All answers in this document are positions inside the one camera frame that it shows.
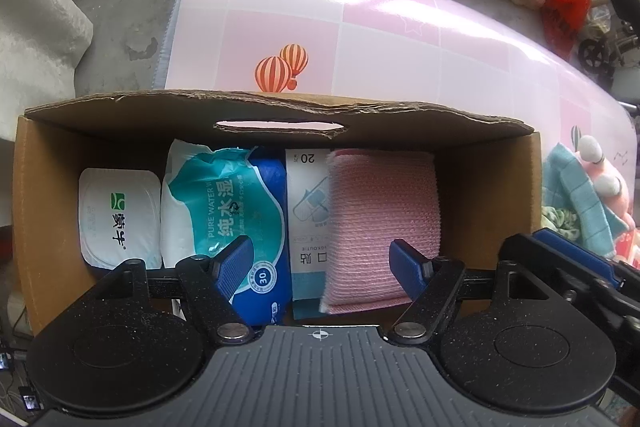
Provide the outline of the blue white wipes pack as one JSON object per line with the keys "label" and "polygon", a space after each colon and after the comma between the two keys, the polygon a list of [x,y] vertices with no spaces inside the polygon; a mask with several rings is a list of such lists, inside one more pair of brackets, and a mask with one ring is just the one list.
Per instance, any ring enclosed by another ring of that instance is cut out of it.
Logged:
{"label": "blue white wipes pack", "polygon": [[160,254],[166,268],[215,257],[248,236],[254,263],[230,300],[250,326],[282,321],[292,300],[283,150],[172,142],[160,196]]}

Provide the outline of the brown cardboard box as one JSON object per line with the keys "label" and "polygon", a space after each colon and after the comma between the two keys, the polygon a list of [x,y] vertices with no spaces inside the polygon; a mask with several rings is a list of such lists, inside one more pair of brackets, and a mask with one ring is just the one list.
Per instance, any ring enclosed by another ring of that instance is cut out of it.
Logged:
{"label": "brown cardboard box", "polygon": [[335,243],[355,308],[390,323],[408,306],[390,243],[491,269],[505,239],[540,222],[541,146],[519,121],[419,103],[243,92],[104,94],[17,121],[13,257],[41,332],[100,277],[139,258],[155,274],[254,254],[231,302],[252,326],[282,323],[302,258],[288,226]]}

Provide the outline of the pink knitted sponge cloth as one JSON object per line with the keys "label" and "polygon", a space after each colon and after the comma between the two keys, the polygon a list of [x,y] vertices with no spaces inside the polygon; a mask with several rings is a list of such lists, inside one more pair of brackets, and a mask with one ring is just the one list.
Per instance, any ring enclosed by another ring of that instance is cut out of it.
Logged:
{"label": "pink knitted sponge cloth", "polygon": [[390,271],[390,243],[424,257],[440,248],[434,157],[343,148],[328,156],[329,247],[319,309],[345,314],[397,307],[409,297]]}

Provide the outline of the white curtain cloth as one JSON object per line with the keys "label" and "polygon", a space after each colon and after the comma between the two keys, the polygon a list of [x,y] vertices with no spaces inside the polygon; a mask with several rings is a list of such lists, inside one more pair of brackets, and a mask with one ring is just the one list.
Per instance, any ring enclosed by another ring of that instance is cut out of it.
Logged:
{"label": "white curtain cloth", "polygon": [[15,140],[26,108],[75,98],[93,24],[73,0],[1,0],[1,138]]}

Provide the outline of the green floral scrunchie cloth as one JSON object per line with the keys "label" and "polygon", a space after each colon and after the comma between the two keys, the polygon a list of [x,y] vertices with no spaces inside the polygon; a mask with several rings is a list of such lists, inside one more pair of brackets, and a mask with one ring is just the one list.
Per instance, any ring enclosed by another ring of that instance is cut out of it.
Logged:
{"label": "green floral scrunchie cloth", "polygon": [[572,242],[577,242],[582,235],[577,213],[566,208],[542,207],[541,225]]}

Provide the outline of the teal checked towel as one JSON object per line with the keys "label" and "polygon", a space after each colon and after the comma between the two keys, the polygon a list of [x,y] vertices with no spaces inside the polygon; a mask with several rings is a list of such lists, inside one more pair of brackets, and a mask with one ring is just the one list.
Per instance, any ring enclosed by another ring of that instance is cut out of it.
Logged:
{"label": "teal checked towel", "polygon": [[542,165],[542,207],[573,213],[573,227],[579,230],[574,242],[605,259],[614,258],[615,239],[628,230],[602,202],[578,157],[562,143]]}

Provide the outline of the red plastic bag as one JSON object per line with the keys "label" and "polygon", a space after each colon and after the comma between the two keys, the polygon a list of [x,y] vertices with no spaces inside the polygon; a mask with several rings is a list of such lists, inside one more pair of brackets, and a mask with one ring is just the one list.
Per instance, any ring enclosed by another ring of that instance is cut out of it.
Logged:
{"label": "red plastic bag", "polygon": [[592,0],[546,0],[540,9],[548,48],[568,61]]}

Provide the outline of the pink plush toy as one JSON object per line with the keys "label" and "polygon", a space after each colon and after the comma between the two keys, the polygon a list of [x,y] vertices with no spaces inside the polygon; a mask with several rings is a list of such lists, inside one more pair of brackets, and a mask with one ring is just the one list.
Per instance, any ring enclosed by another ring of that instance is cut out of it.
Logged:
{"label": "pink plush toy", "polygon": [[639,268],[639,233],[631,217],[628,185],[620,172],[605,158],[602,147],[592,135],[583,135],[576,146],[582,168],[591,180],[594,191],[608,210],[625,223],[626,230],[615,237],[615,261]]}

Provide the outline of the pink play mat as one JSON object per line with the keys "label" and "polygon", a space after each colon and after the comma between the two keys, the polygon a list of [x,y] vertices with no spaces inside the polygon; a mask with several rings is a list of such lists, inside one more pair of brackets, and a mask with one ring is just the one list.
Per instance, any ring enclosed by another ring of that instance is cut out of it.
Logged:
{"label": "pink play mat", "polygon": [[542,165],[592,135],[629,178],[634,126],[561,57],[452,0],[178,0],[160,91],[419,103],[512,119]]}

